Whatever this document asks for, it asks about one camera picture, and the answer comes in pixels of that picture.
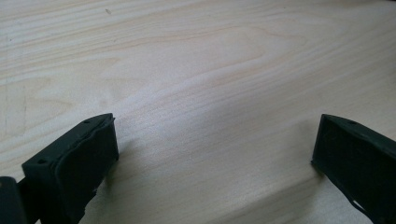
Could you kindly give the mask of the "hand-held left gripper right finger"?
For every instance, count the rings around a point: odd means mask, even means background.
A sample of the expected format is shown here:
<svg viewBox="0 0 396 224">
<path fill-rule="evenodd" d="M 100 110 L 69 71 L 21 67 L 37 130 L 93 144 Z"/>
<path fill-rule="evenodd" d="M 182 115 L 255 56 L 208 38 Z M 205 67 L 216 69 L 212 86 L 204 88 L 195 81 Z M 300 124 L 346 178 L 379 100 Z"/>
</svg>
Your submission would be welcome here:
<svg viewBox="0 0 396 224">
<path fill-rule="evenodd" d="M 396 224 L 396 141 L 324 114 L 311 164 L 374 224 Z"/>
</svg>

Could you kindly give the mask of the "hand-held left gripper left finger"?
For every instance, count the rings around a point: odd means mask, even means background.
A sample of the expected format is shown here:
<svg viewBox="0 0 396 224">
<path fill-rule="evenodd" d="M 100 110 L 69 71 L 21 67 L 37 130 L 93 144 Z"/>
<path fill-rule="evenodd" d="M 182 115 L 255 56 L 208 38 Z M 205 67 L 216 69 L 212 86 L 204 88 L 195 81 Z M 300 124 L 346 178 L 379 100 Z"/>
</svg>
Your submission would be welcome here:
<svg viewBox="0 0 396 224">
<path fill-rule="evenodd" d="M 118 159 L 113 115 L 83 120 L 22 165 L 28 221 L 78 224 Z"/>
</svg>

